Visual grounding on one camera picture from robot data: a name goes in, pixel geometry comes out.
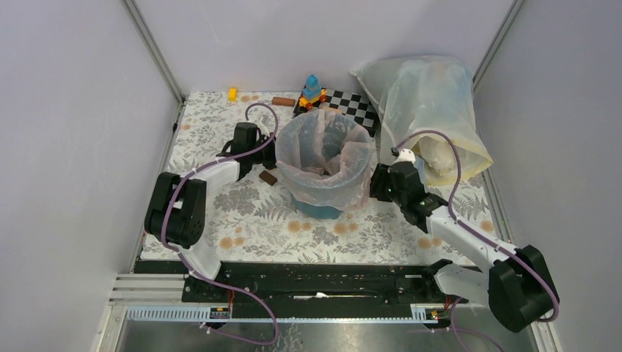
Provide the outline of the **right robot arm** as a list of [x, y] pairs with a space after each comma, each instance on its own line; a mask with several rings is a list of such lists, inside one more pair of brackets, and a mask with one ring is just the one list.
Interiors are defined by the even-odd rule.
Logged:
[[370, 197], [396, 204], [405, 220], [459, 250], [477, 266], [462, 268], [441, 259], [422, 274], [421, 293], [428, 301], [465, 298], [488, 307], [507, 330], [520, 332], [559, 313], [559, 295], [542, 253], [519, 248], [473, 228], [442, 197], [426, 191], [412, 162], [379, 164], [371, 177]]

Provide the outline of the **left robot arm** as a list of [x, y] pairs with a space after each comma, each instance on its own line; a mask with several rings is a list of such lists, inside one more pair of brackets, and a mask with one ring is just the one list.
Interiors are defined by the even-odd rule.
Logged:
[[275, 137], [275, 132], [259, 122], [239, 122], [233, 138], [213, 161], [185, 175], [162, 172], [157, 177], [144, 230], [172, 250], [192, 276], [201, 279], [199, 290], [209, 301], [224, 298], [228, 283], [218, 275], [221, 260], [202, 242], [208, 195], [243, 179], [257, 164], [273, 169]]

